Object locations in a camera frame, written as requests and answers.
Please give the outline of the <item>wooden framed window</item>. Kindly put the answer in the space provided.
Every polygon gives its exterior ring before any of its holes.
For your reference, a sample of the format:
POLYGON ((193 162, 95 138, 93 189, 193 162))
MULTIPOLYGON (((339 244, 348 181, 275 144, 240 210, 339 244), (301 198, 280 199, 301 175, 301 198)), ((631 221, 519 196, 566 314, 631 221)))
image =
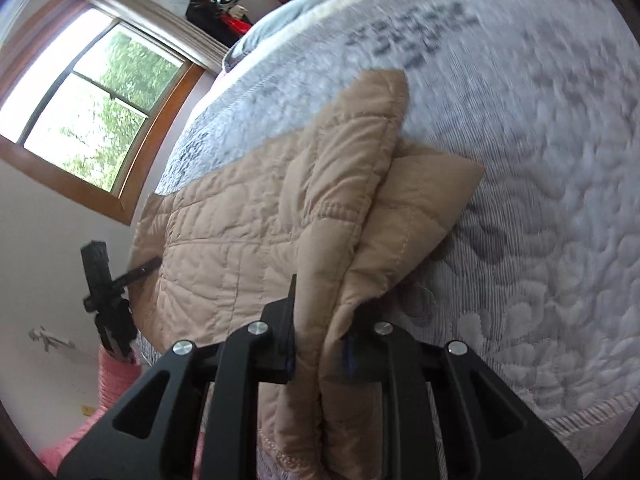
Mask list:
POLYGON ((1 45, 1 159, 130 224, 204 67, 91 0, 50 0, 1 45))

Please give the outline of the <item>beige quilted down jacket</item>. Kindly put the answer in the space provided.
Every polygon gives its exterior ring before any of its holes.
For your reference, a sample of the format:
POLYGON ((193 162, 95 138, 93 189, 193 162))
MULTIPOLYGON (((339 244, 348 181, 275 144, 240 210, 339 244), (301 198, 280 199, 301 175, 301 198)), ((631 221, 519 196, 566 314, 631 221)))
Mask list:
POLYGON ((408 82, 369 70, 304 128, 145 204, 130 261, 163 262, 130 292, 158 351, 223 341, 295 296, 292 382, 259 390, 262 450, 301 479, 382 474, 381 391, 332 382, 356 309, 447 236, 484 167, 401 139, 408 82))

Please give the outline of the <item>black tripod stand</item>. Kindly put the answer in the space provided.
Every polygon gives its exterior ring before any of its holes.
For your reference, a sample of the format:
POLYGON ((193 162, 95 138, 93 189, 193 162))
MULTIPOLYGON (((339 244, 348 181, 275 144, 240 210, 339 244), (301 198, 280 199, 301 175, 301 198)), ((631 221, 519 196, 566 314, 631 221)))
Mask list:
POLYGON ((132 342, 138 330, 125 297, 127 288, 143 280, 160 268, 162 258, 154 257, 142 266, 112 278, 105 242, 93 240, 80 250, 89 295, 84 298, 84 308, 94 315, 101 344, 116 361, 131 362, 134 359, 132 342))

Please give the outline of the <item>grey quilted bedspread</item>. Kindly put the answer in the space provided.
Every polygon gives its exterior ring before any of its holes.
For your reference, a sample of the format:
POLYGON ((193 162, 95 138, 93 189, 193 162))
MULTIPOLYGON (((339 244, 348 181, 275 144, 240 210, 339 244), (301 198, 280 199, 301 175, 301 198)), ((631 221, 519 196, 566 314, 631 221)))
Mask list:
POLYGON ((585 476, 639 402, 639 45, 611 0, 328 0, 221 73, 151 196, 306 127, 369 70, 406 76, 402 140, 485 171, 352 322, 463 341, 585 476))

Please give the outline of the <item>pink sleeve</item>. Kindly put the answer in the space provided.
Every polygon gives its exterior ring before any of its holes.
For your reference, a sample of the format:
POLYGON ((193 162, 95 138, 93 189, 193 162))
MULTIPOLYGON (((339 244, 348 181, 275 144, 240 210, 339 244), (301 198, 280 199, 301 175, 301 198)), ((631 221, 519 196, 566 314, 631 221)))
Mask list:
POLYGON ((99 407, 40 453, 58 479, 196 479, 204 396, 191 372, 198 347, 177 342, 146 372, 99 352, 99 407))

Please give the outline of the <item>grey pillow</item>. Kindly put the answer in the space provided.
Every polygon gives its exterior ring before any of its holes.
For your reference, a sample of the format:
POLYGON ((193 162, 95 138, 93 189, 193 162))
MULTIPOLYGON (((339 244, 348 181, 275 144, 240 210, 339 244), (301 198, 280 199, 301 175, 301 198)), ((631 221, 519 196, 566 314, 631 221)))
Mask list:
POLYGON ((261 42, 280 32, 280 30, 326 1, 328 0, 291 0, 268 13, 229 49, 222 60, 222 70, 225 73, 230 73, 261 42))

